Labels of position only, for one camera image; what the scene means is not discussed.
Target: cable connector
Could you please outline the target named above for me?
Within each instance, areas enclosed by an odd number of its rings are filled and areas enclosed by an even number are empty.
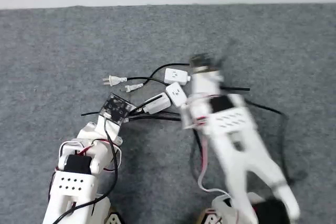
[[[127,81],[127,77],[109,76],[108,78],[103,78],[104,85],[114,86],[120,82]]]
[[[183,71],[180,69],[166,68],[166,72],[164,74],[164,82],[168,84],[172,84],[174,82],[178,82],[181,86],[184,86],[191,80],[191,77],[188,76],[187,71]]]
[[[125,86],[125,92],[129,93],[133,90],[139,89],[143,87],[143,83],[139,83],[139,84],[133,84],[133,85],[126,85]]]

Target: wire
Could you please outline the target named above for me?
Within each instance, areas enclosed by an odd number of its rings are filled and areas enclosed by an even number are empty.
[[[129,121],[135,121],[139,119],[157,119],[157,120],[167,120],[167,121],[175,121],[180,122],[181,118],[168,118],[165,116],[158,116],[158,115],[142,115],[142,116],[135,116],[133,118],[129,118]]]
[[[53,181],[54,181],[54,176],[56,174],[56,171],[53,172],[53,174],[51,175],[50,178],[50,183],[49,183],[49,192],[48,192],[48,202],[50,201],[50,191],[51,191],[51,187],[53,186]]]
[[[87,113],[82,113],[81,116],[86,116],[86,115],[93,115],[93,114],[99,114],[99,111],[94,111],[94,112],[87,112]]]
[[[159,79],[156,79],[156,78],[151,78],[151,77],[127,77],[127,80],[128,81],[131,81],[131,80],[139,80],[139,79],[143,79],[143,80],[146,80],[146,81],[156,81],[156,82],[159,82],[165,86],[169,86],[169,84],[163,82],[163,81],[160,81]]]
[[[197,184],[200,187],[200,189],[202,189],[203,191],[206,191],[207,193],[212,193],[215,191],[218,191],[220,193],[222,193],[223,195],[226,195],[227,198],[231,198],[230,194],[227,193],[226,191],[223,191],[221,189],[218,188],[212,188],[212,189],[206,189],[203,185],[202,185],[202,180],[204,178],[204,175],[206,173],[208,167],[208,148],[207,148],[207,140],[205,137],[202,138],[202,171],[200,176],[198,177],[197,180]]]
[[[157,69],[154,70],[154,72],[149,76],[149,78],[152,78],[160,69],[169,67],[169,66],[189,66],[189,63],[168,63],[165,65],[162,65],[160,67],[158,67]],[[147,80],[143,83],[143,85],[145,86],[150,80]]]
[[[170,112],[170,111],[159,111],[158,114],[166,114],[166,115],[176,115],[176,116],[181,116],[179,113]]]
[[[221,84],[219,88],[226,91],[250,91],[250,88],[228,87],[223,84]]]
[[[79,206],[75,206],[67,211],[65,211],[62,215],[60,215],[54,222],[53,224],[57,224],[59,223],[66,215],[72,213],[73,211],[77,210],[77,209],[80,209],[80,208],[83,208],[83,207],[87,207],[87,206],[90,206],[90,205],[93,205],[93,204],[96,204],[98,203],[99,201],[101,201],[102,199],[106,198],[114,189],[114,187],[116,186],[117,184],[117,181],[118,181],[118,164],[117,164],[117,157],[116,157],[116,151],[113,147],[113,142],[111,140],[111,137],[109,135],[109,133],[107,132],[106,130],[106,119],[105,119],[105,122],[104,122],[104,131],[106,133],[106,136],[107,136],[107,139],[109,141],[109,144],[111,146],[111,149],[112,149],[112,155],[113,155],[113,162],[114,162],[114,180],[112,182],[112,185],[110,186],[110,188],[107,190],[106,193],[104,193],[103,195],[101,195],[99,198],[96,198],[90,202],[87,202],[85,204],[82,204],[82,205],[79,205]]]
[[[118,164],[118,169],[120,168],[120,165],[121,165],[121,155],[122,155],[122,152],[121,152],[121,149],[118,147],[118,146],[116,146],[116,145],[114,145],[114,147],[117,149],[117,152],[119,152],[119,164]],[[104,170],[106,171],[106,172],[114,172],[114,169],[107,169],[107,168],[104,168]]]
[[[202,157],[203,153],[202,153],[202,144],[201,144],[200,136],[199,136],[197,130],[195,130],[195,129],[193,129],[193,133],[194,133],[194,138],[195,138],[195,140],[196,140],[196,143],[197,143],[199,152],[200,152],[201,157]]]
[[[157,99],[159,99],[159,98],[161,98],[161,97],[162,97],[162,95],[158,95],[157,97],[154,97],[154,98],[152,98],[152,99],[149,99],[148,101],[146,101],[146,102],[140,104],[139,106],[137,106],[136,108],[134,108],[133,110],[131,110],[130,113],[129,113],[129,115],[132,115],[133,112],[137,111],[138,109],[144,107],[145,105],[147,105],[147,104],[149,104],[149,103],[151,103],[151,102],[156,101]]]
[[[286,156],[285,156],[285,133],[286,133],[286,127],[287,127],[287,123],[288,123],[288,116],[286,114],[284,114],[283,112],[279,111],[279,110],[276,110],[276,109],[273,109],[273,108],[270,108],[270,107],[267,107],[267,106],[264,106],[264,105],[260,105],[258,103],[249,101],[247,99],[245,99],[245,101],[249,105],[255,106],[255,107],[263,109],[263,110],[268,110],[268,111],[277,113],[281,116],[280,127],[278,129],[278,140],[279,140],[280,164],[281,164],[282,172],[285,176],[285,179],[286,179],[288,185],[294,184],[297,180],[304,179],[307,176],[307,174],[305,172],[301,177],[299,177],[297,179],[291,178],[289,176],[288,166],[287,166]]]

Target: electrical plug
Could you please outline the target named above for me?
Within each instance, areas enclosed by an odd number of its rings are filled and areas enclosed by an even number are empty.
[[[103,78],[104,85],[114,86],[120,82],[127,81],[127,77],[109,76],[108,78]]]

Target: white cable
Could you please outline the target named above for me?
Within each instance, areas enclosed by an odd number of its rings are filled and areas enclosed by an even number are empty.
[[[129,93],[133,90],[139,89],[143,87],[143,83],[139,83],[139,84],[133,84],[133,85],[126,85],[125,86],[125,92]]]
[[[108,78],[103,78],[104,85],[114,86],[120,82],[127,81],[127,77],[109,76]]]
[[[207,140],[205,139],[205,137],[202,137],[202,156],[203,156],[203,161],[202,161],[202,171],[200,176],[198,177],[197,180],[197,184],[200,187],[200,189],[202,189],[203,191],[206,191],[208,193],[212,193],[214,191],[218,191],[224,195],[227,196],[227,198],[231,198],[230,194],[227,193],[224,190],[218,189],[218,188],[211,188],[211,189],[206,189],[203,185],[202,185],[202,180],[204,178],[204,175],[206,173],[207,167],[208,167],[208,148],[207,148]]]
[[[79,142],[79,141],[65,141],[61,144],[61,146],[59,147],[59,150],[58,150],[58,156],[61,157],[61,150],[63,149],[63,146],[65,144],[69,144],[69,143],[74,143],[76,145],[80,145],[82,148],[84,148],[84,145],[83,143]]]

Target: black cable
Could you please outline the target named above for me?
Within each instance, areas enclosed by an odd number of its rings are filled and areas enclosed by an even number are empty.
[[[133,118],[129,118],[129,121],[135,121],[139,119],[157,119],[157,120],[168,120],[168,121],[175,121],[180,122],[181,118],[168,118],[165,116],[158,116],[158,115],[142,115],[142,116],[135,116]]]
[[[285,176],[285,179],[286,179],[288,185],[294,184],[297,180],[304,179],[304,177],[307,175],[305,173],[303,174],[303,176],[301,178],[298,178],[298,179],[294,179],[294,178],[291,178],[289,176],[288,166],[287,166],[286,156],[285,156],[285,133],[286,133],[286,127],[287,127],[287,123],[288,123],[288,116],[286,114],[284,114],[283,112],[279,111],[279,110],[276,110],[276,109],[273,109],[273,108],[270,108],[270,107],[267,107],[267,106],[264,106],[264,105],[260,105],[260,104],[255,103],[255,102],[251,102],[247,99],[245,99],[245,101],[249,105],[255,106],[255,107],[263,109],[263,110],[268,110],[268,111],[277,113],[281,116],[280,127],[278,129],[278,139],[279,139],[280,164],[281,164],[282,172]]]
[[[203,156],[202,155],[203,152],[202,152],[202,144],[201,144],[200,136],[199,136],[197,130],[195,130],[195,129],[193,129],[193,133],[194,133],[194,138],[196,140],[196,143],[198,145],[199,152],[200,152],[201,156]]]
[[[156,72],[158,72],[160,69],[163,69],[165,67],[169,67],[169,66],[189,66],[190,64],[189,63],[169,63],[169,64],[165,64],[165,65],[162,65],[160,67],[158,67],[157,69],[154,70],[154,72],[149,76],[149,78],[152,78]],[[145,86],[150,80],[147,80],[143,83],[143,85]]]
[[[146,101],[146,102],[140,104],[139,106],[137,106],[136,108],[134,108],[133,110],[131,110],[130,113],[129,113],[129,115],[132,115],[133,112],[137,111],[138,109],[144,107],[145,105],[147,105],[147,104],[149,104],[149,103],[151,103],[151,102],[156,101],[157,99],[159,99],[159,98],[161,98],[161,97],[162,97],[162,95],[158,95],[157,97],[154,97],[154,98],[152,98],[152,99],[149,99],[148,101]]]
[[[61,219],[63,219],[66,215],[72,213],[73,211],[77,210],[77,209],[80,209],[80,208],[83,208],[83,207],[87,207],[87,206],[90,206],[90,205],[93,205],[93,204],[96,204],[98,203],[99,201],[101,201],[102,199],[106,198],[114,189],[114,187],[116,186],[116,183],[117,183],[117,180],[118,180],[118,164],[117,164],[117,156],[116,156],[116,151],[113,147],[113,142],[111,140],[111,137],[109,135],[109,133],[107,132],[106,130],[106,119],[105,119],[105,123],[104,123],[104,131],[106,133],[106,136],[107,136],[107,140],[109,141],[109,144],[111,146],[111,149],[112,149],[112,155],[113,155],[113,163],[114,163],[114,180],[113,180],[113,183],[112,185],[110,186],[110,188],[107,190],[106,193],[104,193],[102,196],[90,201],[90,202],[87,202],[85,204],[82,204],[82,205],[79,205],[79,206],[75,206],[71,209],[69,209],[68,211],[64,212],[62,215],[60,215],[54,222],[53,224],[57,224],[61,221]]]
[[[99,111],[94,111],[94,112],[87,112],[87,113],[82,113],[81,116],[86,116],[86,115],[93,115],[93,114],[99,114]]]
[[[51,175],[51,178],[50,178],[49,192],[48,192],[48,202],[50,201],[50,191],[51,191],[51,187],[53,186],[52,184],[53,184],[55,174],[56,174],[56,171],[53,172],[53,174]]]
[[[224,86],[223,84],[221,84],[219,88],[221,90],[226,90],[226,91],[250,91],[250,88],[228,87],[228,86]]]
[[[170,111],[159,111],[158,114],[166,114],[166,115],[176,115],[176,116],[180,116],[179,113],[170,112]]]
[[[131,81],[131,80],[139,80],[139,79],[143,79],[143,80],[146,80],[146,81],[157,81],[165,86],[168,86],[169,84],[163,82],[163,81],[160,81],[159,79],[156,79],[156,78],[151,78],[151,77],[127,77],[127,80],[128,81]]]

